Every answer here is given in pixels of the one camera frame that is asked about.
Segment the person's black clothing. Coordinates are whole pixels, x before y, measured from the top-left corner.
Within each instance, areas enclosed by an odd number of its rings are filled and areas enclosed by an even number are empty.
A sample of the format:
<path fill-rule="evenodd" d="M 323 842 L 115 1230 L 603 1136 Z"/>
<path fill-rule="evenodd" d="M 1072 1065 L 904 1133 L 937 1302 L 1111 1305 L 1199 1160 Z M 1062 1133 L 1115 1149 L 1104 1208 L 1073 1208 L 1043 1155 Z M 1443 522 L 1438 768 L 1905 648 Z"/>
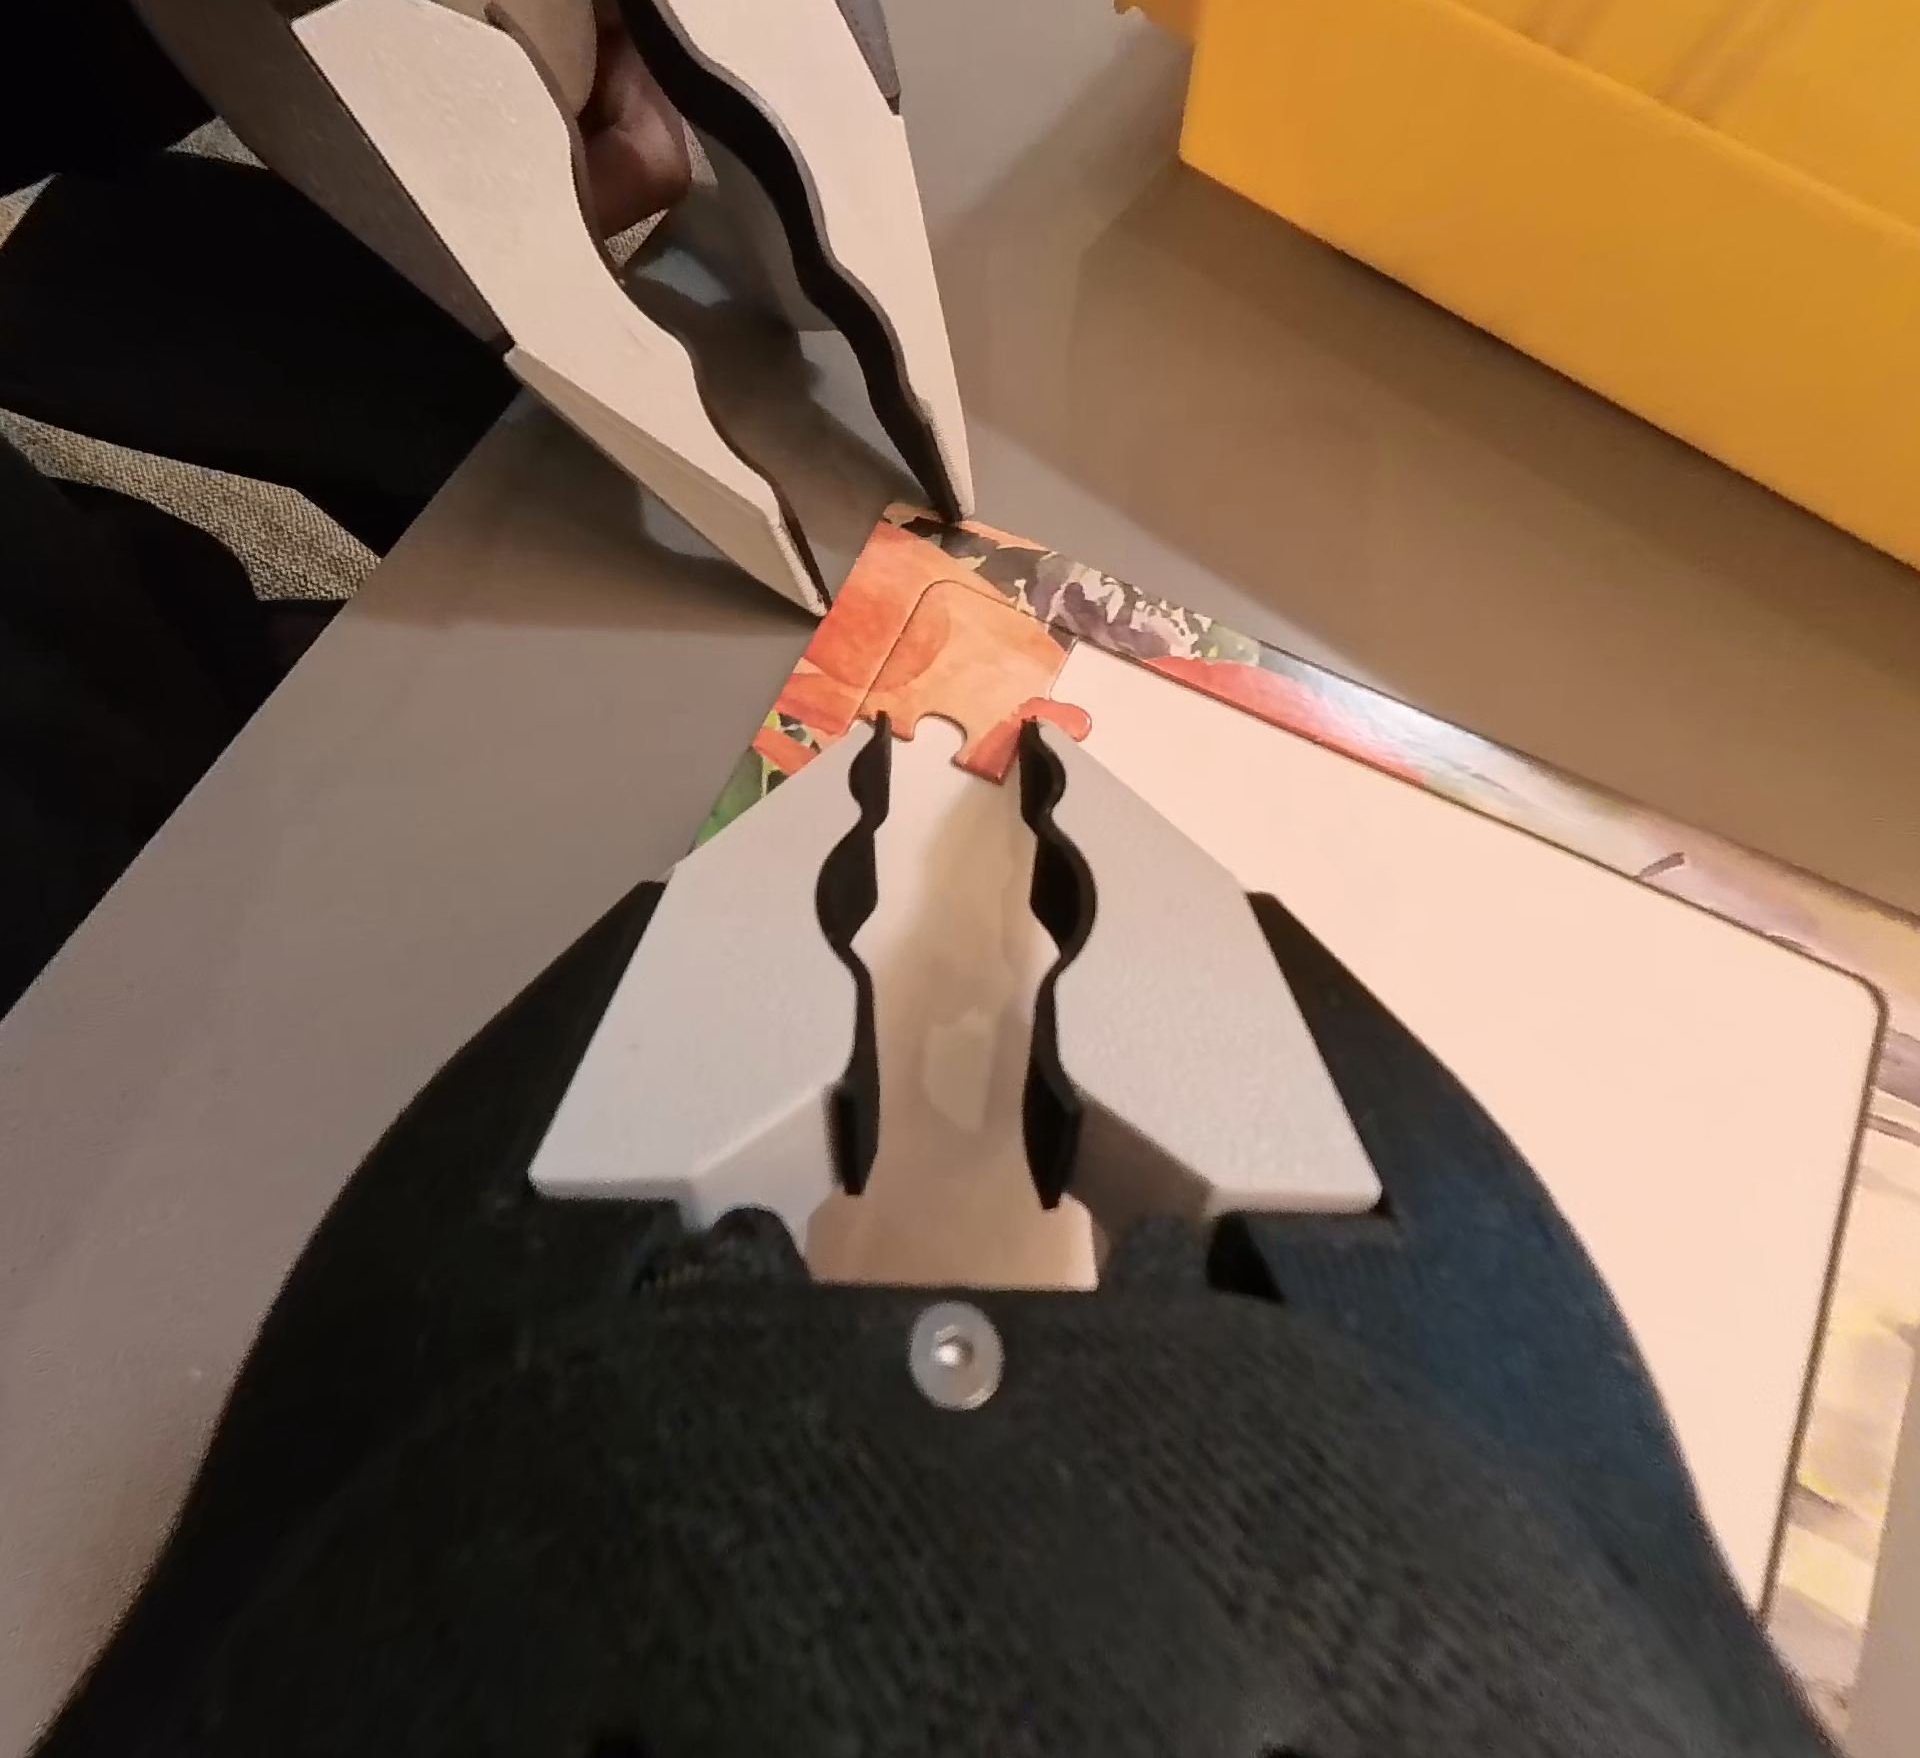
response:
<path fill-rule="evenodd" d="M 2 407 L 277 483 L 384 557 L 516 383 L 257 164 L 57 177 L 2 244 Z M 2 1008 L 300 655 L 210 533 L 2 445 Z"/>

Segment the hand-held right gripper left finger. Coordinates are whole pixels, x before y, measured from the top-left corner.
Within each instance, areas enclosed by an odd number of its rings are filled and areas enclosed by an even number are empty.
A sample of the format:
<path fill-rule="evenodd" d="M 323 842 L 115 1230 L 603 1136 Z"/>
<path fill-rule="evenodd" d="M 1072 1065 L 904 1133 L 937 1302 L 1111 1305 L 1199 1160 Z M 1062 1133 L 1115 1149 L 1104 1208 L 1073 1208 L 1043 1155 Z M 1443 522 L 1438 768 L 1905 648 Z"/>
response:
<path fill-rule="evenodd" d="M 687 855 L 532 1153 L 545 1197 L 687 1217 L 810 1217 L 868 1185 L 881 1139 L 874 982 L 888 720 L 861 720 Z"/>

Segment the yellow plastic bin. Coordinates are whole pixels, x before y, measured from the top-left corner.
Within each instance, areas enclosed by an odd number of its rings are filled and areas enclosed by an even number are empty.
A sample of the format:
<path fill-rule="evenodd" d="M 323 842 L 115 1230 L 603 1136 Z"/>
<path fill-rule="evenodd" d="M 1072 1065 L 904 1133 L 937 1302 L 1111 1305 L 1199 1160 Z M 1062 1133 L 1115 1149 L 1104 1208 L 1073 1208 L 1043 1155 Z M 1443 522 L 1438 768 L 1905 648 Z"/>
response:
<path fill-rule="evenodd" d="M 1918 0 L 1115 0 L 1182 158 L 1918 564 Z"/>

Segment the person's left hand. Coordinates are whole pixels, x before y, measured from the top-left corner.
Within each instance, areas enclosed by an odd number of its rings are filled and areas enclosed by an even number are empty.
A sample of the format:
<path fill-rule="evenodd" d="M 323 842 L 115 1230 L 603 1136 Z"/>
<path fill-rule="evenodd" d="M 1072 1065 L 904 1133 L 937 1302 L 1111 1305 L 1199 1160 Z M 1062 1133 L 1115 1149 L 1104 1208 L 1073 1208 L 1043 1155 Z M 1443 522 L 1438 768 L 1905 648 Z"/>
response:
<path fill-rule="evenodd" d="M 678 206 L 693 186 L 687 125 L 630 41 L 616 0 L 591 0 L 594 80 L 578 112 L 584 180 L 603 234 Z"/>

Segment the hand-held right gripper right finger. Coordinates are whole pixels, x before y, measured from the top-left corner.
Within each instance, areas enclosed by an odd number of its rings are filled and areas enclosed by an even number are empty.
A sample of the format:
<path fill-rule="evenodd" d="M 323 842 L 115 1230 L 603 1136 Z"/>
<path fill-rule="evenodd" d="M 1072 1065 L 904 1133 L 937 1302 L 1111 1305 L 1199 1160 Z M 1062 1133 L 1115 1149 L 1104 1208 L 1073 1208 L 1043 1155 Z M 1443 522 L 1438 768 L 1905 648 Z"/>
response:
<path fill-rule="evenodd" d="M 1023 1149 L 1092 1220 L 1360 1217 L 1382 1179 L 1214 855 L 1049 720 L 1020 732 L 1036 985 Z"/>

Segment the orange corner jigsaw piece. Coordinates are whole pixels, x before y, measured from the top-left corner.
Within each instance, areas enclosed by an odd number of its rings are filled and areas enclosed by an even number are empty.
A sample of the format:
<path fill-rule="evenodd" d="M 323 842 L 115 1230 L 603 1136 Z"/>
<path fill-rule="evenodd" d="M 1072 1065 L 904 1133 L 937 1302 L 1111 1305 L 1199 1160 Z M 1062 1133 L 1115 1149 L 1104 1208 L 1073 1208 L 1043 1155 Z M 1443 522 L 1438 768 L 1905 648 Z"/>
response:
<path fill-rule="evenodd" d="M 958 729 L 949 764 L 998 784 L 1024 725 L 1072 741 L 1092 735 L 1092 716 L 1058 696 L 1073 641 L 991 591 L 929 586 L 856 704 L 856 717 L 885 717 L 897 739 L 937 717 Z"/>

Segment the person's left forearm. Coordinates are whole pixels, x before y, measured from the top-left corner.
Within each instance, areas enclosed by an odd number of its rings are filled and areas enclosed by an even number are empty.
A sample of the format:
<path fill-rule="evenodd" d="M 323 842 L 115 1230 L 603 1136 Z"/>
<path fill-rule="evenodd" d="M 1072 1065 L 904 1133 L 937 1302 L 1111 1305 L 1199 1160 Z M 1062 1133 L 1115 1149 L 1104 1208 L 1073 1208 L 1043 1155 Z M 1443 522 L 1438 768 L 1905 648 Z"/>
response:
<path fill-rule="evenodd" d="M 170 148 L 210 118 L 129 0 L 2 0 L 2 192 Z"/>

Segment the jigsaw puzzle frame board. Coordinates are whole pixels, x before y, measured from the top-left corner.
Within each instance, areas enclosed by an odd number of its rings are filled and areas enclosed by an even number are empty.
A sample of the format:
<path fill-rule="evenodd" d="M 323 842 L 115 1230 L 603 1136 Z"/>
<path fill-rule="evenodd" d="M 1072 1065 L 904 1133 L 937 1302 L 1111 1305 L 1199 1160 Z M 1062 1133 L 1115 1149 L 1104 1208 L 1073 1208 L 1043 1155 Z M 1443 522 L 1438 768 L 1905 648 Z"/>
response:
<path fill-rule="evenodd" d="M 1282 901 L 1585 1237 L 1845 1732 L 1918 1379 L 1918 922 L 987 523 L 888 507 L 698 830 L 856 717 L 916 600 L 1073 641 L 1086 751 Z"/>

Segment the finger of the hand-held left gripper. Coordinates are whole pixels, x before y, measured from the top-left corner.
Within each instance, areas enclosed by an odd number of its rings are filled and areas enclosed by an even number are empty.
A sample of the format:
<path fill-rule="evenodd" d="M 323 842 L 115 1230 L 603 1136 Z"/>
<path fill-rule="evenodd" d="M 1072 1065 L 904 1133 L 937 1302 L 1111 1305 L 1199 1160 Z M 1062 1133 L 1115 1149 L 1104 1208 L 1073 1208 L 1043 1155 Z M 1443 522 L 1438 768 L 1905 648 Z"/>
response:
<path fill-rule="evenodd" d="M 759 586 L 827 612 L 775 487 L 587 228 L 574 125 L 526 48 L 435 0 L 329 0 L 296 38 L 504 328 L 512 376 Z"/>
<path fill-rule="evenodd" d="M 974 458 L 881 0 L 622 0 L 696 129 L 732 253 L 790 329 L 836 332 L 945 522 Z"/>

